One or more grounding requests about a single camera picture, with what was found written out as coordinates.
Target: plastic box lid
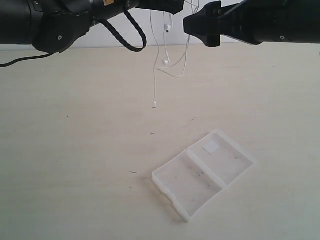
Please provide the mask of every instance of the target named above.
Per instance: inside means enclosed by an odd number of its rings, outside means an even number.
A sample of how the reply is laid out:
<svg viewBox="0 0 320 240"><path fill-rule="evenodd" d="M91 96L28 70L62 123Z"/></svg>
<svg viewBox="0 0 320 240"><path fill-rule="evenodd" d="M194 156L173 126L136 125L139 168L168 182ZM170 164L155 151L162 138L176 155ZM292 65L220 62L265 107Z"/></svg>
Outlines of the plastic box lid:
<svg viewBox="0 0 320 240"><path fill-rule="evenodd" d="M254 164L253 158L215 130L152 173L152 181L189 222Z"/></svg>

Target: black cable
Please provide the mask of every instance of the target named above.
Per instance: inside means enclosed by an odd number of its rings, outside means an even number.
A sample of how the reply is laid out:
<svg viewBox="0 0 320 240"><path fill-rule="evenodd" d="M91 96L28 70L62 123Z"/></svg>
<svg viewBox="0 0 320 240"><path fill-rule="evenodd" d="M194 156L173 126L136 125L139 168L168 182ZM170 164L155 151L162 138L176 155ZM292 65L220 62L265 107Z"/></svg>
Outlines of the black cable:
<svg viewBox="0 0 320 240"><path fill-rule="evenodd" d="M134 47L132 45L130 45L121 35L120 33L114 28L114 26L111 25L110 22L108 22L106 19L97 19L98 23L103 24L109 31L110 33L127 49L129 49L132 52L136 52L139 53L141 52L143 49L146 48L147 46L147 37L146 34L144 33L144 31L141 29L141 27L139 26L139 24L135 21L135 19L131 16L131 14L129 13L126 5L123 6L123 13L124 15L128 18L128 20L130 21L130 23L132 23L132 25L134 26L134 28L138 31L138 33L141 36L142 42L143 42L143 46L142 48L137 48Z"/></svg>
<svg viewBox="0 0 320 240"><path fill-rule="evenodd" d="M48 57L52 56L53 54L54 53L49 53L49 54L41 55L41 56L28 56L28 57L18 58L16 60L11 61L11 62L8 62L5 64L0 64L0 68L6 68L6 67L12 66L13 64L16 64L16 63L19 63L22 61L48 58Z"/></svg>

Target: white table surface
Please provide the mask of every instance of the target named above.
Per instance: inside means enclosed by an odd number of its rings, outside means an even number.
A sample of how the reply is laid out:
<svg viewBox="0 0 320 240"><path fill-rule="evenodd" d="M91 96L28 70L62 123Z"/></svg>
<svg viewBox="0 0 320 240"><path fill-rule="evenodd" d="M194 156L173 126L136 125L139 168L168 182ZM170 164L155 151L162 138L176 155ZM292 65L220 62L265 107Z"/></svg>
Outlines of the white table surface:
<svg viewBox="0 0 320 240"><path fill-rule="evenodd" d="M0 239L319 239L320 46L192 46L152 109L156 50L0 69ZM257 164L184 223L151 173L216 128Z"/></svg>

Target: transparent plastic box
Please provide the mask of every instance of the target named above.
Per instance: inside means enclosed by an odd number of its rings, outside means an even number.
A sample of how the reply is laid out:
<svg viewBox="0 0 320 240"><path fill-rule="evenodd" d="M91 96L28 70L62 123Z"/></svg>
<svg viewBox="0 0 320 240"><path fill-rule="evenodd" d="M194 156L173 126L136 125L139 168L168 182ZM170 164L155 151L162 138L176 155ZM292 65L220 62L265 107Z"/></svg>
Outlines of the transparent plastic box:
<svg viewBox="0 0 320 240"><path fill-rule="evenodd" d="M152 173L152 181L189 222L254 164L253 158L215 130Z"/></svg>

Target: white wall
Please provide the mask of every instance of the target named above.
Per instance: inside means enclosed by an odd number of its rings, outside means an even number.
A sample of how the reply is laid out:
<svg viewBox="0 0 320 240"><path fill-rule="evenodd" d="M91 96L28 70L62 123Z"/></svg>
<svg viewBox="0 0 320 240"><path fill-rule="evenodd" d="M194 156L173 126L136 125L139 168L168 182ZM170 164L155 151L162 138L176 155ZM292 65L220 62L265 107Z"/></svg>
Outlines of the white wall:
<svg viewBox="0 0 320 240"><path fill-rule="evenodd" d="M200 0L200 8L202 9L207 3L212 0ZM240 2L240 0L222 0L223 5L231 5ZM131 11L133 17L141 25L142 29L147 35L148 45L154 46L156 44L152 35L150 26L150 17L148 10L133 9ZM163 13L153 12L153 25L159 43L162 45L163 41ZM183 19L191 15L191 8L189 4L185 4L183 12L174 16L174 29L167 35L168 45L183 45L186 43L187 35L184 33ZM110 20L114 27L128 40L132 45L141 45L141 38L137 31L132 27L127 18L122 14ZM235 40L224 37L223 42L235 42ZM192 44L201 43L198 39L192 38ZM93 27L90 32L79 39L73 47L75 48L101 48L101 47L120 47L121 44L108 32L108 30L98 25ZM31 49L30 46L12 46L0 45L0 51L4 50L25 50Z"/></svg>

